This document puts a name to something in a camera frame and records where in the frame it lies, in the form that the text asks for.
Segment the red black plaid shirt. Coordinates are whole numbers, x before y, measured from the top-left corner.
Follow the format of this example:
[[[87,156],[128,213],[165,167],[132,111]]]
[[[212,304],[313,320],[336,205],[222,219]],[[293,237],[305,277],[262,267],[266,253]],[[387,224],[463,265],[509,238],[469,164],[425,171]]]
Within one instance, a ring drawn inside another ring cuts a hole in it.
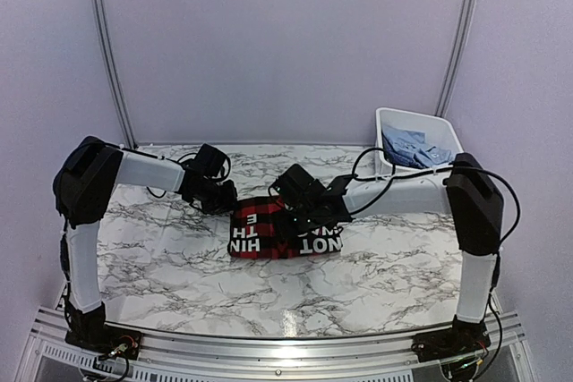
[[[341,229],[298,233],[277,197],[241,199],[230,216],[227,253],[239,259],[293,259],[342,251]]]

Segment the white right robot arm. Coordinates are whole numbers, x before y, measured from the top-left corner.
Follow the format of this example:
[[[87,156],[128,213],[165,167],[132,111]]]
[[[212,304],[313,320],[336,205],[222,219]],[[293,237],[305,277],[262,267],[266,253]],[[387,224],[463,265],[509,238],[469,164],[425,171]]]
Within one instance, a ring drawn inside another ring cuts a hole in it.
[[[469,153],[452,164],[383,178],[335,177],[323,185],[298,164],[271,185],[286,211],[286,225],[297,233],[332,228],[367,216],[438,213],[450,215],[462,252],[455,319],[443,344],[462,353],[479,335],[500,260],[504,200],[497,177]]]

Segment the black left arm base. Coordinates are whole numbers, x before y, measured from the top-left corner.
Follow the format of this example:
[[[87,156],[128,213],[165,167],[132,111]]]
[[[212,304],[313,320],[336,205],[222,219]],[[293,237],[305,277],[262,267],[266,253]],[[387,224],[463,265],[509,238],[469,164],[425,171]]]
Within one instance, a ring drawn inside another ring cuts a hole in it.
[[[64,305],[64,318],[68,324],[64,339],[67,344],[107,357],[121,354],[128,360],[138,358],[142,333],[110,326],[103,302],[96,309],[83,312],[67,301]]]

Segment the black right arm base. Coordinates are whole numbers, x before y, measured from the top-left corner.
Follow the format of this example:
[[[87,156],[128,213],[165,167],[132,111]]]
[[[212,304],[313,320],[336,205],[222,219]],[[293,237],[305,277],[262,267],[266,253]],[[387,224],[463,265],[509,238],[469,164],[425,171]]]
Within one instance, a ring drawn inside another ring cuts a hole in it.
[[[448,328],[416,334],[411,351],[420,362],[443,360],[470,352],[484,352],[491,345],[484,320],[468,323],[454,317]]]

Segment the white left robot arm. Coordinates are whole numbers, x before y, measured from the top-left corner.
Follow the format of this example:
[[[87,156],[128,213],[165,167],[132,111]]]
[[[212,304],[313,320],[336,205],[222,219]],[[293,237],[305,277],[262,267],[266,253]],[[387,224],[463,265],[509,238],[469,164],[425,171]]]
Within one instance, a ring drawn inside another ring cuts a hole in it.
[[[235,209],[237,192],[228,178],[230,158],[204,144],[192,159],[170,158],[125,149],[86,137],[64,161],[53,181],[56,211],[64,218],[70,287],[69,302],[86,314],[101,307],[97,243],[100,221],[119,185],[172,192],[206,215]]]

